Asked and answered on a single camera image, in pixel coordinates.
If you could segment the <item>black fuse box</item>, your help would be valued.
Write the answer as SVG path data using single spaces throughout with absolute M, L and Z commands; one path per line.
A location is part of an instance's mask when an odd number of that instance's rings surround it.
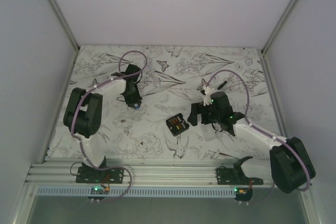
M 182 113 L 166 120 L 166 125 L 173 136 L 178 136 L 189 129 L 189 124 L 184 120 Z

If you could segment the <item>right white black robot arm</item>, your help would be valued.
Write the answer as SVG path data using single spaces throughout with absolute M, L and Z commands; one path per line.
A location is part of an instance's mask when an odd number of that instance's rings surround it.
M 218 124 L 222 131 L 268 151 L 266 159 L 242 159 L 238 168 L 233 170 L 233 179 L 238 184 L 260 178 L 272 181 L 282 192 L 289 194 L 294 190 L 308 189 L 316 176 L 302 140 L 269 132 L 243 113 L 235 112 L 225 92 L 206 95 L 204 101 L 193 103 L 187 120 L 192 126 Z

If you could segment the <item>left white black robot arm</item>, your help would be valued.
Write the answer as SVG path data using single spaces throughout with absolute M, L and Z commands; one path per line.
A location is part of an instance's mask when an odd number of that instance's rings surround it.
M 101 183 L 107 177 L 107 168 L 103 166 L 106 158 L 98 140 L 103 109 L 106 106 L 104 101 L 108 97 L 121 95 L 128 107 L 139 109 L 142 98 L 137 84 L 141 74 L 142 69 L 129 64 L 126 71 L 112 74 L 89 90 L 74 88 L 71 92 L 63 123 L 71 136 L 79 141 L 83 163 L 90 167 L 88 176 L 95 183 Z

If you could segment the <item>silver open-end wrench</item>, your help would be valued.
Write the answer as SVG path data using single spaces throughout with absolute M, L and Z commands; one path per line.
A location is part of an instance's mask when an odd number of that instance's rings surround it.
M 160 81 L 158 79 L 158 77 L 155 75 L 155 70 L 153 68 L 153 64 L 152 64 L 152 59 L 149 58 L 148 61 L 147 61 L 147 67 L 150 71 L 150 74 L 152 76 L 152 79 L 153 79 L 153 85 L 155 87 L 159 87 L 161 84 L 160 84 Z

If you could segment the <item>small black screwdriver bit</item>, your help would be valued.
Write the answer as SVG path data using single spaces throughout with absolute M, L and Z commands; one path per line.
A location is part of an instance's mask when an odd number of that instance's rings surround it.
M 227 84 L 227 81 L 224 81 L 222 84 L 220 84 L 217 89 L 220 90 L 222 89 L 225 85 Z

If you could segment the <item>right green controller board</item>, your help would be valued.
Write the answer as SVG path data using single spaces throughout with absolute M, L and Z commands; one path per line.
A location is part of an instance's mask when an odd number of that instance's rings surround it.
M 235 188 L 235 200 L 240 204 L 246 202 L 247 204 L 251 201 L 253 197 L 252 188 Z

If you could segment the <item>green controller board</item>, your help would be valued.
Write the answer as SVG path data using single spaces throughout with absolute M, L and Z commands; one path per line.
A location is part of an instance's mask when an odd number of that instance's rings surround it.
M 91 203 L 100 203 L 106 198 L 107 195 L 109 195 L 109 193 L 109 187 L 93 186 L 90 189 L 90 195 L 88 196 L 88 199 Z
M 246 202 L 247 204 L 251 201 L 253 197 L 252 188 L 235 188 L 235 200 L 240 204 Z

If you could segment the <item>left green controller board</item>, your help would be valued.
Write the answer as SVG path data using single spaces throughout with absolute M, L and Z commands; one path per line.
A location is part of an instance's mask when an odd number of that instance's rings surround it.
M 90 189 L 90 195 L 88 196 L 88 199 L 91 203 L 100 203 L 106 198 L 107 195 L 109 195 L 109 193 L 109 187 L 93 186 Z

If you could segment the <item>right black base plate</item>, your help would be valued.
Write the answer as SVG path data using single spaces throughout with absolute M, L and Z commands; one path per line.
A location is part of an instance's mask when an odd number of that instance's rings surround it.
M 263 185 L 260 178 L 248 178 L 244 173 L 235 168 L 221 166 L 216 169 L 216 179 L 218 185 Z

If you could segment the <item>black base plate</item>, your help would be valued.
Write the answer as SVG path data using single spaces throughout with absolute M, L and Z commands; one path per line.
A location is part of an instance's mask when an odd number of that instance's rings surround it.
M 235 168 L 221 166 L 216 169 L 216 179 L 218 185 L 263 185 L 260 178 L 248 178 L 244 173 Z
M 78 184 L 121 184 L 124 170 L 115 168 L 111 170 L 97 170 L 86 164 L 78 168 L 76 183 Z

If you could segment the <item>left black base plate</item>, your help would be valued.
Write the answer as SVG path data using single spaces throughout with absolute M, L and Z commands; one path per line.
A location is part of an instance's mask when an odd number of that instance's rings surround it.
M 124 170 L 115 168 L 111 170 L 97 170 L 86 164 L 78 168 L 76 183 L 78 184 L 121 184 Z

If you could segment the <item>aluminium mounting rail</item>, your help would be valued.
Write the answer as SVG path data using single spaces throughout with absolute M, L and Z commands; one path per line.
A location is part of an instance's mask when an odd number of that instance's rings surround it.
M 217 186 L 216 169 L 232 167 L 233 159 L 110 159 L 127 168 L 133 186 Z M 32 164 L 25 182 L 37 185 L 74 185 L 80 163 L 76 159 L 51 158 Z

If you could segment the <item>left aluminium frame post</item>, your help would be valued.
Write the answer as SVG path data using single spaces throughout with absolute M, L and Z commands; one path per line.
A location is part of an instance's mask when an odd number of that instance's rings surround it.
M 66 21 L 61 8 L 59 7 L 56 0 L 47 0 L 49 6 L 51 7 L 52 11 L 54 12 L 59 24 L 61 25 L 63 31 L 65 32 L 69 42 L 71 43 L 74 50 L 79 51 L 80 46 L 76 42 L 76 39 L 73 35 L 73 32 L 70 29 L 70 26 L 68 25 L 68 22 Z

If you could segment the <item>aluminium frame post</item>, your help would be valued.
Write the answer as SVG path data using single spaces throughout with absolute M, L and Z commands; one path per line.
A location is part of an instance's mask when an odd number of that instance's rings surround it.
M 275 42 L 276 38 L 280 34 L 282 28 L 286 24 L 287 20 L 289 19 L 292 12 L 295 10 L 296 6 L 298 5 L 300 0 L 290 0 L 288 5 L 286 6 L 283 14 L 281 15 L 280 19 L 278 20 L 276 26 L 274 27 L 272 33 L 270 34 L 268 40 L 266 41 L 263 49 L 261 50 L 261 54 L 265 56 L 273 43 Z
M 59 7 L 56 0 L 47 0 L 49 6 L 51 7 L 52 11 L 54 12 L 59 24 L 61 25 L 63 31 L 65 32 L 69 42 L 71 43 L 74 50 L 79 51 L 80 46 L 76 42 L 76 39 L 73 35 L 73 32 L 70 29 L 70 26 L 68 25 L 68 22 L 66 21 L 61 8 Z

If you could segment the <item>right aluminium frame post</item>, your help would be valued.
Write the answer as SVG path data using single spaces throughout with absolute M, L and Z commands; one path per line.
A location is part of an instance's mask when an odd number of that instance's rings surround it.
M 290 0 L 288 5 L 286 6 L 283 14 L 281 15 L 280 19 L 278 20 L 276 26 L 274 27 L 272 33 L 270 34 L 268 40 L 266 41 L 263 49 L 261 50 L 261 54 L 265 56 L 273 43 L 275 42 L 276 38 L 280 34 L 282 28 L 286 24 L 287 20 L 289 19 L 292 12 L 295 10 L 296 6 L 298 5 L 300 0 Z

